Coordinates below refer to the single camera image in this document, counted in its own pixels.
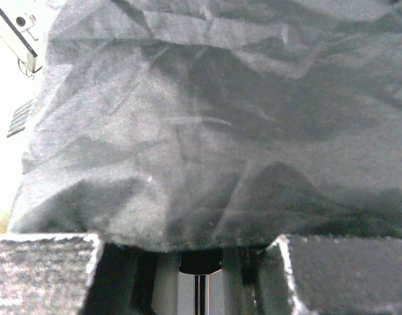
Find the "wrinkled fabric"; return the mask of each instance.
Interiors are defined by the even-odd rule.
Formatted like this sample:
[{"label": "wrinkled fabric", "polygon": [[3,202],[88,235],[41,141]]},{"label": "wrinkled fabric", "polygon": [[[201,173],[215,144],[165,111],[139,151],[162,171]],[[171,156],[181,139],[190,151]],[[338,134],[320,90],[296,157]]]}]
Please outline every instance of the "wrinkled fabric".
[{"label": "wrinkled fabric", "polygon": [[153,251],[402,238],[402,1],[48,0],[10,232]]}]

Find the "wall-mounted device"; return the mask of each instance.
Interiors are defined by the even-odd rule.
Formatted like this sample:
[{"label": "wall-mounted device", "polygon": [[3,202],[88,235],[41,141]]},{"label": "wall-mounted device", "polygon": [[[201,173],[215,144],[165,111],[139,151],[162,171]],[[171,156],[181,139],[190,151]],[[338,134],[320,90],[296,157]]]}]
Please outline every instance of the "wall-mounted device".
[{"label": "wall-mounted device", "polygon": [[0,37],[32,74],[42,61],[35,6],[34,0],[0,0]]}]

